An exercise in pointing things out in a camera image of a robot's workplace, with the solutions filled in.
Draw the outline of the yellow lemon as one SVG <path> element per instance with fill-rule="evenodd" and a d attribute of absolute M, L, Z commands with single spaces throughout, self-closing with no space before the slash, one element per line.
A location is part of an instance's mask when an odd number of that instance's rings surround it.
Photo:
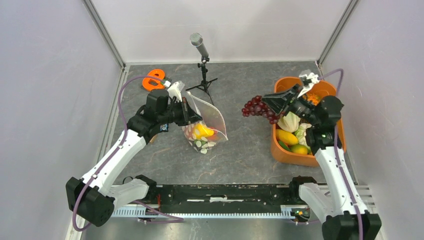
<path fill-rule="evenodd" d="M 199 140 L 201 138 L 209 138 L 215 134 L 214 130 L 208 128 L 203 123 L 199 122 L 192 128 L 192 133 L 194 134 L 194 138 Z"/>

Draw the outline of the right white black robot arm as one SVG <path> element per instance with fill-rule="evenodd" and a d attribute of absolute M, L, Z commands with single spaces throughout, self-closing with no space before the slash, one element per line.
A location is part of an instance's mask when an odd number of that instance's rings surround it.
<path fill-rule="evenodd" d="M 344 150 L 339 140 L 337 123 L 343 104 L 327 95 L 314 105 L 303 98 L 304 88 L 292 88 L 264 95 L 261 100 L 275 115 L 294 113 L 312 126 L 306 130 L 306 141 L 324 173 L 330 196 L 316 183 L 306 182 L 289 189 L 295 204 L 305 202 L 322 224 L 325 240 L 374 240 L 382 222 L 361 199 L 347 170 Z"/>

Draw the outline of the purple grape bunch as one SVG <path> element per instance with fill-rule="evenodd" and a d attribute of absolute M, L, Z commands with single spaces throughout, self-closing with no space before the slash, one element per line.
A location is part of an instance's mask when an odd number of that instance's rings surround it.
<path fill-rule="evenodd" d="M 243 117 L 259 116 L 268 120 L 271 125 L 278 123 L 281 114 L 276 114 L 271 108 L 262 101 L 261 95 L 256 95 L 249 100 L 244 107 L 241 109 Z"/>

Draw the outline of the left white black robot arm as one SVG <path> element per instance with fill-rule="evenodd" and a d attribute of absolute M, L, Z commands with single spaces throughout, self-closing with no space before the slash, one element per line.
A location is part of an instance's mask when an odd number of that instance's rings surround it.
<path fill-rule="evenodd" d="M 179 90 L 152 90 L 146 103 L 128 120 L 117 142 L 103 158 L 81 178 L 71 177 L 67 181 L 65 189 L 74 229 L 86 230 L 86 227 L 78 227 L 77 216 L 89 225 L 101 227 L 115 209 L 137 200 L 153 203 L 157 190 L 144 180 L 135 178 L 118 186 L 113 183 L 131 159 L 153 137 L 167 132 L 170 124 L 185 127 L 202 119 Z"/>

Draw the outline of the clear dotted zip top bag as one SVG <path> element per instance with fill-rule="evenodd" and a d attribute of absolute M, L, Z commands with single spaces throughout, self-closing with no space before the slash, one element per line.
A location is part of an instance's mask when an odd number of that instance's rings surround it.
<path fill-rule="evenodd" d="M 187 92 L 190 106 L 203 118 L 202 121 L 192 123 L 182 127 L 182 132 L 190 146 L 201 154 L 206 154 L 217 144 L 228 141 L 226 123 L 222 113 L 217 107 L 209 102 L 206 102 L 191 92 Z M 202 123 L 208 128 L 214 130 L 214 135 L 211 137 L 195 139 L 193 134 L 194 125 Z"/>

